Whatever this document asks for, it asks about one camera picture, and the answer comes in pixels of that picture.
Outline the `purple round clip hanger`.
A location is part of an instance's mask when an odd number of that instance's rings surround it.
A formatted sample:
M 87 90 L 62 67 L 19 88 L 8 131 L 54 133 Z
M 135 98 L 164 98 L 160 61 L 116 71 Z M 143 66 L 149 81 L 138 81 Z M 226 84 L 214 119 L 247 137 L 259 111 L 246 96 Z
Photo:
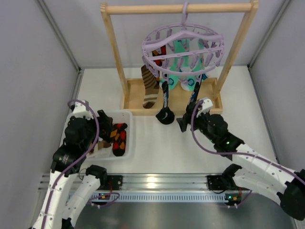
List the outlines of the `purple round clip hanger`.
M 225 47 L 223 35 L 188 23 L 188 5 L 183 5 L 180 23 L 153 30 L 142 43 L 143 63 L 154 76 L 200 76 L 220 65 Z

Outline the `black sport sock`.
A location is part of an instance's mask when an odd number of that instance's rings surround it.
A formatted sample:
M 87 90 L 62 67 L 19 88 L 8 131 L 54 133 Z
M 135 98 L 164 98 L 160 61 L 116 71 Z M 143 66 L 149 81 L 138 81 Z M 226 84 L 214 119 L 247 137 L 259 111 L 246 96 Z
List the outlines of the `black sport sock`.
M 196 76 L 195 77 L 195 87 L 194 87 L 194 90 L 192 92 L 189 102 L 197 101 L 197 97 L 198 97 L 200 87 L 201 87 L 201 82 L 202 82 L 202 75 Z
M 162 90 L 163 90 L 163 106 L 155 117 L 161 124 L 169 125 L 174 122 L 175 115 L 169 108 L 169 86 L 166 81 L 162 83 Z

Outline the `brown striped sock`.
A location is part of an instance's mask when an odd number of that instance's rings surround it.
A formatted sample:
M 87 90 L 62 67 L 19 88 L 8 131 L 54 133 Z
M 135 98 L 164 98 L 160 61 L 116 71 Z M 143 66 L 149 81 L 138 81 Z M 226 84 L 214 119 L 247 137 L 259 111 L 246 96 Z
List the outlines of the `brown striped sock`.
M 159 85 L 156 81 L 155 76 L 145 65 L 141 67 L 141 73 L 145 89 L 145 95 L 142 106 L 144 109 L 150 109 L 155 105 L 157 101 Z

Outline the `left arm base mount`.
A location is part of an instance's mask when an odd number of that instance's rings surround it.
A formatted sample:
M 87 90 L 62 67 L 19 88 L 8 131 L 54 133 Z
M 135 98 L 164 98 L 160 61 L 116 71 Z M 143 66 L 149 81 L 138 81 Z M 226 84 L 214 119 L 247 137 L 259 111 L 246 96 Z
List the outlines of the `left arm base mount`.
M 123 182 L 122 175 L 108 175 L 104 190 L 118 191 L 121 190 Z

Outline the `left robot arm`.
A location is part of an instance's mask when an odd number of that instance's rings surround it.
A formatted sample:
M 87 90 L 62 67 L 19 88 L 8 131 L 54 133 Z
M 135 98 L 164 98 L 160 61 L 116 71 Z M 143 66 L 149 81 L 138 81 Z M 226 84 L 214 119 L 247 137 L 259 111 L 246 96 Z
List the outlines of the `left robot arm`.
M 99 138 L 109 136 L 113 119 L 99 110 L 73 111 L 64 130 L 62 145 L 53 155 L 45 200 L 34 229 L 73 229 L 78 216 L 94 191 L 107 183 L 107 170 L 93 165 L 86 169 L 82 183 L 70 198 L 70 189 L 81 170 L 87 154 Z

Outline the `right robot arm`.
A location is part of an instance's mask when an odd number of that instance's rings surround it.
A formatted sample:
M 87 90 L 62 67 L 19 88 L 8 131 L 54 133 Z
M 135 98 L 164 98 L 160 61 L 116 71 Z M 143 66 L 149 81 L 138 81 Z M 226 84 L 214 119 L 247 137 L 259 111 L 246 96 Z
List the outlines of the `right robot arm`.
M 220 114 L 210 114 L 212 106 L 212 100 L 207 97 L 189 102 L 186 113 L 177 120 L 181 131 L 185 132 L 190 125 L 193 135 L 198 130 L 213 144 L 214 151 L 211 151 L 196 140 L 202 150 L 231 161 L 222 173 L 229 187 L 243 187 L 259 193 L 278 204 L 287 215 L 304 220 L 305 171 L 286 168 L 253 150 L 229 132 L 228 124 Z

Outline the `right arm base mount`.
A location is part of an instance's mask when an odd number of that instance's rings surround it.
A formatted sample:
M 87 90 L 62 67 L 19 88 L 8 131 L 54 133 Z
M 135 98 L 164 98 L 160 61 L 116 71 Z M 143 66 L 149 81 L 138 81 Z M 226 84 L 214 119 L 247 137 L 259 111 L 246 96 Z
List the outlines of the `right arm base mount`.
M 208 175 L 207 185 L 208 189 L 216 194 L 223 193 L 227 190 L 227 185 L 222 175 Z

